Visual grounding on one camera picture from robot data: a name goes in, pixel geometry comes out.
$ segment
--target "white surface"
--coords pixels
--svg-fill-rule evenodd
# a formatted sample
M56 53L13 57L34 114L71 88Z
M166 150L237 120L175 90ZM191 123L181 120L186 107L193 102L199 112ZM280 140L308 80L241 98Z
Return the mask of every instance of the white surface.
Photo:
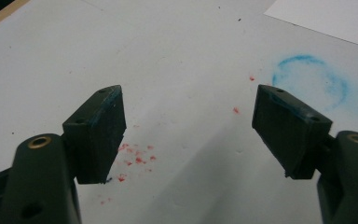
M274 82L331 118L333 135L358 131L358 46L264 16L271 4L31 1L0 23L0 171L20 142L62 133L120 84L123 143L146 164L122 150L113 181L78 186L84 223L321 223L318 175L285 179L251 127L256 89ZM320 85L329 74L347 84L337 106Z
M266 15L358 44L358 0L277 0Z

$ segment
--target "red paint speck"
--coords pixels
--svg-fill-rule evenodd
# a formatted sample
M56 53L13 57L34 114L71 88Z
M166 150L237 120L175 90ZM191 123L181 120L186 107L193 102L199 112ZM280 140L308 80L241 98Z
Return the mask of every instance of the red paint speck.
M126 180L126 175L121 174L117 177L117 179L118 179L118 181L123 182L124 180Z
M235 114L240 114L240 110L235 106L234 109L232 109Z

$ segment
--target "blue circle mark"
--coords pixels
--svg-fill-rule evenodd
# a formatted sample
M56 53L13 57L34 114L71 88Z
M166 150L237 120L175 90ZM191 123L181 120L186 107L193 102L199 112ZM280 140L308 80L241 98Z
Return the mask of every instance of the blue circle mark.
M278 63L272 76L272 85L291 92L295 97L334 109L345 102L348 83L323 60L303 54Z

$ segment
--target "white paper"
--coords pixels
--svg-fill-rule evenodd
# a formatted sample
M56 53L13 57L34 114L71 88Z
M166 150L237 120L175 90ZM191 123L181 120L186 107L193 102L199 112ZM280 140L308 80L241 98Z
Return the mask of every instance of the white paper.
M265 14L358 44L358 0L277 0Z

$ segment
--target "red crayon shavings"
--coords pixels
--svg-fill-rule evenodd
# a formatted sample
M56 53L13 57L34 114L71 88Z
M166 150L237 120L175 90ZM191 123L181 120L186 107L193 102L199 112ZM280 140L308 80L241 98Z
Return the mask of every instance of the red crayon shavings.
M141 163L146 164L146 161L142 160L141 157L137 157L135 161L136 161L136 163L138 163L138 164L141 164Z
M124 143L123 145L121 145L121 147L118 148L119 151L124 150L126 147L129 147L130 145Z
M131 166L132 165L132 162L130 161L124 161L128 166Z
M240 110L235 106L234 109L232 109L235 114L240 114Z
M118 181L120 181L120 182L123 182L124 180L126 180L126 175L124 175L124 174L120 174L118 177L117 177L117 179L118 179Z

